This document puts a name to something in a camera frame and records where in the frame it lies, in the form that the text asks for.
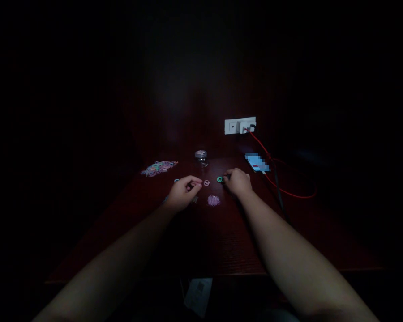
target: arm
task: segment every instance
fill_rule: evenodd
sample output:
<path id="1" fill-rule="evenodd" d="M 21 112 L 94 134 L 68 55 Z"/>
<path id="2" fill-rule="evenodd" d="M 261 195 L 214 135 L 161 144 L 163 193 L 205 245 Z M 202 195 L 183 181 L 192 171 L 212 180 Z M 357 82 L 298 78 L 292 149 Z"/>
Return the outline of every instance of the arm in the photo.
<path id="1" fill-rule="evenodd" d="M 189 205 L 201 183 L 192 176 L 177 181 L 164 205 L 89 262 L 34 321 L 104 321 L 124 300 L 167 225 Z"/>
<path id="2" fill-rule="evenodd" d="M 224 176 L 245 209 L 267 271 L 299 314 L 377 321 L 334 266 L 252 191 L 249 174 L 235 168 Z"/>

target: hand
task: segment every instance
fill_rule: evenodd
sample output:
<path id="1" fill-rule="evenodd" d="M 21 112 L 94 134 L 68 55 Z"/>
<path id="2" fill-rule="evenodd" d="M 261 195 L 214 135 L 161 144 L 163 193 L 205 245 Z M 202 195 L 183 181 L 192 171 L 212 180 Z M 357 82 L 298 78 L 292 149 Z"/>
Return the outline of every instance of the hand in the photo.
<path id="1" fill-rule="evenodd" d="M 174 212 L 184 210 L 202 188 L 202 182 L 201 179 L 193 176 L 176 181 L 164 205 Z"/>
<path id="2" fill-rule="evenodd" d="M 249 174 L 246 174 L 239 168 L 227 170 L 224 173 L 223 179 L 226 187 L 238 198 L 241 195 L 252 192 L 251 178 Z"/>

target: glass jar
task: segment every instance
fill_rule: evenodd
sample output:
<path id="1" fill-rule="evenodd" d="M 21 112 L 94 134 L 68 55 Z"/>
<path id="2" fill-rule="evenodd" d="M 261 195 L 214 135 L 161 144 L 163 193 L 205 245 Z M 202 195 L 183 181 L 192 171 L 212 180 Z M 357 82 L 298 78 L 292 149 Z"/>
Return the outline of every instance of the glass jar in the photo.
<path id="1" fill-rule="evenodd" d="M 202 167 L 207 167 L 209 165 L 209 161 L 207 160 L 207 152 L 205 150 L 198 150 L 194 153 L 196 157 L 196 162 Z"/>

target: smartphone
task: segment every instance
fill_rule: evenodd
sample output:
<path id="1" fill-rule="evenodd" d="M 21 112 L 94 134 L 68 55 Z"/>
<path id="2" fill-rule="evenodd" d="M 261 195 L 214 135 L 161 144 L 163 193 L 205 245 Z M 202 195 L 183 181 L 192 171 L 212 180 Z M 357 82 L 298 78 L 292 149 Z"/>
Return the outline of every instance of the smartphone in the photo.
<path id="1" fill-rule="evenodd" d="M 245 159 L 248 161 L 249 165 L 251 166 L 254 172 L 257 171 L 270 171 L 270 167 L 268 166 L 267 162 L 261 158 L 258 153 L 246 153 Z"/>

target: forearm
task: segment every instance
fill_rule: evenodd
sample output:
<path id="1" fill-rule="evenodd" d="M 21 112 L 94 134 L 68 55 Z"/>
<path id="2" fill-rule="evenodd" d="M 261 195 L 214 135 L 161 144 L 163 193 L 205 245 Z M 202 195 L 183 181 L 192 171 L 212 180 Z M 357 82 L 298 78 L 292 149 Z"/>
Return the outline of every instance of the forearm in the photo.
<path id="1" fill-rule="evenodd" d="M 304 316 L 375 316 L 342 275 L 254 192 L 239 197 L 269 274 Z"/>
<path id="2" fill-rule="evenodd" d="M 85 266 L 37 318 L 104 321 L 131 290 L 174 214 L 158 208 Z"/>

